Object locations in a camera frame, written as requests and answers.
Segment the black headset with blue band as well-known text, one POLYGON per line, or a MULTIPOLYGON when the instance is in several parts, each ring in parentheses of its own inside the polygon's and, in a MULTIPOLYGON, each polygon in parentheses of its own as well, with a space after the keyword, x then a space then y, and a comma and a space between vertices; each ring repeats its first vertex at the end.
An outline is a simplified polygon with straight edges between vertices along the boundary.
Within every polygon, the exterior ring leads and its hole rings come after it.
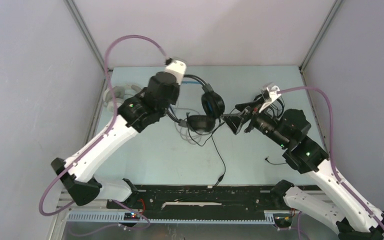
POLYGON ((191 115, 188 112, 186 113, 186 117, 184 119, 179 118, 179 125, 187 127, 188 132, 192 130, 192 132, 195 133, 211 133, 210 136, 204 136, 200 143, 197 142, 196 146, 204 147, 208 140, 211 140, 214 145, 216 153, 223 166, 222 174, 218 177, 216 183, 213 185, 215 188, 219 186, 219 184, 223 181, 227 171, 226 163, 223 160, 223 157, 221 156, 214 140, 214 133, 224 124, 221 120, 221 116, 226 109, 225 102, 223 98, 214 91, 213 87, 201 77, 193 74, 186 74, 184 78, 192 79, 196 81, 197 84, 201 85, 203 94, 201 95, 200 101, 204 114, 191 115))

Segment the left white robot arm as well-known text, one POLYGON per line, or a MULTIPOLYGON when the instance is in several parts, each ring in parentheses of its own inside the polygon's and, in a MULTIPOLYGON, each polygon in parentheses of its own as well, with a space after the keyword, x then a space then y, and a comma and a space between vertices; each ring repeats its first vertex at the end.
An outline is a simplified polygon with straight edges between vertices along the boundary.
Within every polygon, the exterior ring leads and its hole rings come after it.
POLYGON ((184 75, 168 70, 156 73, 147 87, 124 101, 116 116, 78 153, 51 162, 76 205, 108 199, 120 202, 125 208, 136 206, 137 189, 129 179, 106 180, 95 176, 95 172, 119 147, 164 117, 168 107, 178 100, 184 75))

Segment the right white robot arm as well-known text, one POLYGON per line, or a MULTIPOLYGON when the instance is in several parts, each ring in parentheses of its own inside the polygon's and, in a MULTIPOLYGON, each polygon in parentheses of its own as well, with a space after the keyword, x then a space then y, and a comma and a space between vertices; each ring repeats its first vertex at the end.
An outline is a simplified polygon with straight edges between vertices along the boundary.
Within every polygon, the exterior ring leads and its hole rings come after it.
POLYGON ((267 136, 284 150, 285 162, 313 179, 330 199, 326 203, 281 180, 271 190, 271 204, 277 209, 288 206, 302 211, 329 227, 341 240, 383 239, 384 211, 370 204, 331 166, 328 153, 308 137, 311 124, 304 112, 286 109, 280 116, 271 116, 266 111, 269 105, 268 100, 258 96, 253 102, 237 104, 237 113, 224 114, 222 119, 235 134, 258 130, 267 136))

